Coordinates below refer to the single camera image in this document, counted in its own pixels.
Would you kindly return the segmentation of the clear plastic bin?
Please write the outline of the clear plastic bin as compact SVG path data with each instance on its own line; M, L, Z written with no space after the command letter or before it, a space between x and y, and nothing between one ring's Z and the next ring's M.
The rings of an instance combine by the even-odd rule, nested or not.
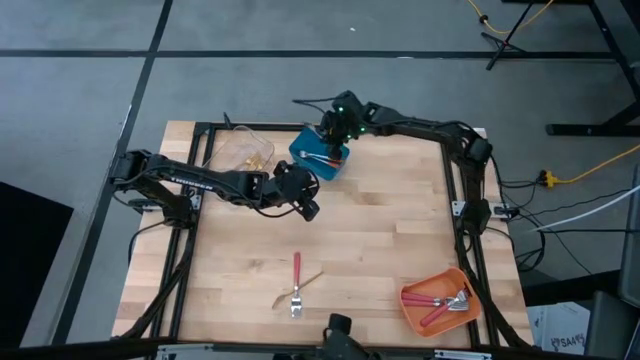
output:
M261 171L268 172L271 167L274 144L247 126L239 125L232 130L225 130L221 134L221 140L216 139L215 142L213 155L204 162L204 168L219 172L252 171L246 167L245 162L255 154L259 154L265 161Z

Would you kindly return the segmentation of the black standing desk frame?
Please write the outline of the black standing desk frame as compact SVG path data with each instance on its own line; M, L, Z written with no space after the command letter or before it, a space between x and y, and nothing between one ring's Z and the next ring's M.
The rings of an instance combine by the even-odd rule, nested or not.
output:
M613 59L621 68L635 100L601 124L546 124L545 131L550 136L640 137L640 125L632 125L632 122L640 121L640 83L636 80L633 69L618 46L595 0L590 0L589 9L613 55Z

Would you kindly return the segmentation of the dark grey cabinet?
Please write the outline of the dark grey cabinet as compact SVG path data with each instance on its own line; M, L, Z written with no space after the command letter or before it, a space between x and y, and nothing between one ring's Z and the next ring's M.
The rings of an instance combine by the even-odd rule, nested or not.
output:
M622 300L640 308L640 164L634 168L618 293Z

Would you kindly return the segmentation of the white printed cardboard box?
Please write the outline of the white printed cardboard box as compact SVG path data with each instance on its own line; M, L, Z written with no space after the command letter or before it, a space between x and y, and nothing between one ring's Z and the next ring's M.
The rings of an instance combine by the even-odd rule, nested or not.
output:
M527 314L534 345L547 352L583 355L590 311L574 302L531 306Z

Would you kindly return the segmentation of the orange plastic bin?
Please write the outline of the orange plastic bin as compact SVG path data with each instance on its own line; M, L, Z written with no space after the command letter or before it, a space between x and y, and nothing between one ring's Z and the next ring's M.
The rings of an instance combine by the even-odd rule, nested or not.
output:
M432 297L455 297L460 290L469 292L469 309L466 311L447 311L427 327L422 327L420 321L437 308L433 307L405 307L401 303L403 292L427 295ZM402 313L410 328L419 336L430 338L441 335L454 328L466 325L479 318L482 313L481 302L472 289L466 274L457 267L449 269L418 282L404 285L399 290L399 302Z

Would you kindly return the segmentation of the black front crossbar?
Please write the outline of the black front crossbar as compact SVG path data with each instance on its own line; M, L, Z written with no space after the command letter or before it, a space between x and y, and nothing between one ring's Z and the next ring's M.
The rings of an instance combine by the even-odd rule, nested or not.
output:
M24 348L0 349L0 360L128 360L156 355L161 348L177 348L177 350L197 349L213 352L239 353L289 353L320 355L321 345L284 345L284 344L241 344L241 343L192 343L176 342L168 337L145 339L113 339L99 342L71 343ZM436 347L364 347L367 352L379 352L392 356L432 355L435 350L453 350L491 353L493 355L511 355L534 353L534 348L497 347L478 345L475 348Z

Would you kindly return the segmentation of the blue plastic bin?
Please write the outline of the blue plastic bin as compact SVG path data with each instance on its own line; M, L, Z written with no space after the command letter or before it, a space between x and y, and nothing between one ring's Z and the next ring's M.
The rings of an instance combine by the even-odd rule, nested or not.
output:
M343 166L340 168L333 168L319 161L300 157L298 154L300 150L304 150L310 153L315 153L320 155L326 155L329 157L330 146L327 144L324 144L321 141L321 138L316 133L314 133L310 128L304 128L289 146L290 155L295 163L308 168L316 176L327 181L331 181L336 177L336 175L340 172L340 170L346 164L347 159L350 155L350 149L342 145L340 148L341 150L340 162L343 163Z

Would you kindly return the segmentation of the dark grey case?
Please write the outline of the dark grey case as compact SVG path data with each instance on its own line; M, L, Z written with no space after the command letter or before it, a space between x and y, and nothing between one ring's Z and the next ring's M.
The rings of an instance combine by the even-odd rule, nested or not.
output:
M609 360L640 360L640 308L597 291L584 354Z

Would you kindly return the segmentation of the black tripod stand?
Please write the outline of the black tripod stand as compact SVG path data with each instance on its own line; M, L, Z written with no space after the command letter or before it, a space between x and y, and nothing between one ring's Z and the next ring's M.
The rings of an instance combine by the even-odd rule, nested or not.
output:
M487 40L488 42L492 42L496 47L494 54L492 55L492 57L490 58L489 62L485 67L487 71L491 71L494 65L496 64L496 62L498 61L498 59L500 58L500 56L505 54L509 50L515 51L516 53L524 53L523 49L515 45L511 45L510 40L515 35L515 33L522 27L530 9L533 7L533 4L534 4L534 0L530 0L527 7L525 8L525 10L522 12L519 19L517 20L517 22L507 32L505 37L499 38L499 34L494 31L492 31L492 34L489 34L486 32L481 33L481 37L483 39Z

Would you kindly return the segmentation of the black floor mat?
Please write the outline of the black floor mat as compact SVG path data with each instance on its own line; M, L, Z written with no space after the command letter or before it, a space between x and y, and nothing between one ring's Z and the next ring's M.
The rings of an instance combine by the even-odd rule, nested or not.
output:
M0 182L0 348L17 348L73 209Z

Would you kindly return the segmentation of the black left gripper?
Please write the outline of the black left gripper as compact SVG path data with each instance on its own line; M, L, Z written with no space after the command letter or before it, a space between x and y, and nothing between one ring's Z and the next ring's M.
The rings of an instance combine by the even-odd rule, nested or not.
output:
M276 164L273 176L262 185L262 207L289 204L305 221L311 222L320 207L314 198L320 187L317 176L308 168L282 160Z

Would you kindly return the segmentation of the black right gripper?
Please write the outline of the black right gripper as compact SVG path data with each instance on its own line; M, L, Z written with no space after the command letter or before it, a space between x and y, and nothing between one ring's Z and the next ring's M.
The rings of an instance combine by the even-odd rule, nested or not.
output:
M330 158L340 160L341 146L364 134L379 135L379 127L370 120L370 107L363 105L356 95L346 90L331 104L333 110L322 116L319 133L324 144L330 146Z

